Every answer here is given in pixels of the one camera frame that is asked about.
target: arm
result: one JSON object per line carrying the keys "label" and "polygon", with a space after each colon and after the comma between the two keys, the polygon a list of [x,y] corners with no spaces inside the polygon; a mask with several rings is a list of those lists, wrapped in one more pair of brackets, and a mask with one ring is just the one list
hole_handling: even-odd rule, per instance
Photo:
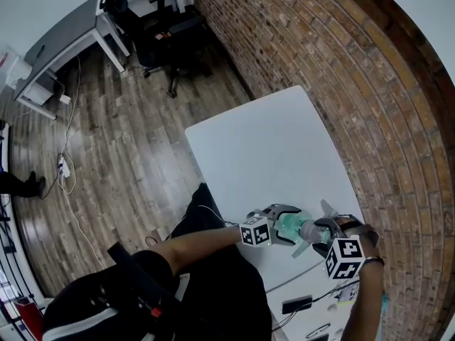
{"label": "arm", "polygon": [[[367,257],[379,256],[369,240],[361,239]],[[382,307],[384,266],[376,261],[360,270],[360,288],[341,341],[374,341]]]}
{"label": "arm", "polygon": [[160,254],[171,266],[173,275],[197,260],[242,241],[236,226],[194,232],[154,245],[150,250]]}

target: black shirt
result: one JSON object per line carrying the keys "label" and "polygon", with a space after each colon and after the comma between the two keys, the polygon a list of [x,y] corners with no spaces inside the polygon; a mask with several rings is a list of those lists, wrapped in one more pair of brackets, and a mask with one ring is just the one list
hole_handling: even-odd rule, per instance
{"label": "black shirt", "polygon": [[[161,255],[141,251],[134,259],[166,291],[176,292],[178,277],[173,277]],[[270,340],[272,320],[264,284],[235,246],[199,261],[186,272],[190,281],[182,304],[192,315],[222,330],[229,340]],[[138,307],[125,277],[117,266],[111,266],[73,281],[54,299],[45,312],[43,341],[140,341],[154,327],[151,316]],[[188,340],[188,336],[177,332],[176,340]]]}

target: desk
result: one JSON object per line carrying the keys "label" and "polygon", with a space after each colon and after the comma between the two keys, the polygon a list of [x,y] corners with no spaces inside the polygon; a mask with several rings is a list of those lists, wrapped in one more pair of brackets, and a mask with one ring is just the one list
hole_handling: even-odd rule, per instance
{"label": "desk", "polygon": [[[23,93],[49,68],[66,53],[92,36],[111,59],[115,67],[123,72],[124,68],[102,36],[102,22],[122,52],[129,56],[117,30],[103,11],[99,10],[100,0],[88,0],[57,22],[26,53],[24,60],[32,66],[31,74],[25,80],[19,80],[14,92],[14,99],[31,109],[54,120],[55,114],[41,105],[23,97]],[[181,11],[185,10],[184,0],[177,0]]]}
{"label": "desk", "polygon": [[[186,137],[227,221],[243,222],[255,208],[277,202],[305,209],[319,218],[323,215],[321,199],[340,213],[363,218],[340,156],[300,86],[196,124],[186,129]],[[323,260],[311,247],[297,259],[291,257],[294,247],[239,248],[258,269],[266,291],[280,287]],[[270,291],[269,306],[277,320],[284,318],[280,315],[282,301],[308,294],[320,296],[331,290],[336,283],[321,281],[324,276],[321,266],[316,266]],[[296,327],[300,317],[303,316],[293,320]],[[315,318],[322,319],[322,315],[316,312]],[[289,330],[292,331],[291,324],[284,329],[286,334]]]}

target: brick wall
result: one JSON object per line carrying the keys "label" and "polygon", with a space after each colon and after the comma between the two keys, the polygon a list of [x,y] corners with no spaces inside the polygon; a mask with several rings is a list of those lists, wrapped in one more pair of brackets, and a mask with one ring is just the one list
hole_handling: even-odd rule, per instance
{"label": "brick wall", "polygon": [[455,310],[455,89],[422,32],[393,0],[195,3],[256,97],[301,85],[318,110],[380,233],[385,340],[439,338]]}

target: gray desk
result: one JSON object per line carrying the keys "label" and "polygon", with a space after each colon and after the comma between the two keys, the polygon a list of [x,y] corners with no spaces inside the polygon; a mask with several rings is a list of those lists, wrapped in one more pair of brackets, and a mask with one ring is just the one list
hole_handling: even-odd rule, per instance
{"label": "gray desk", "polygon": [[14,92],[14,99],[16,101],[54,120],[54,113],[23,97],[23,94],[56,60],[88,36],[95,38],[120,72],[124,71],[117,56],[112,52],[99,32],[98,27],[100,21],[96,15],[97,2],[98,0],[88,0],[83,3],[56,23],[54,27],[30,48],[24,60],[32,66],[32,71],[25,80],[19,80]]}

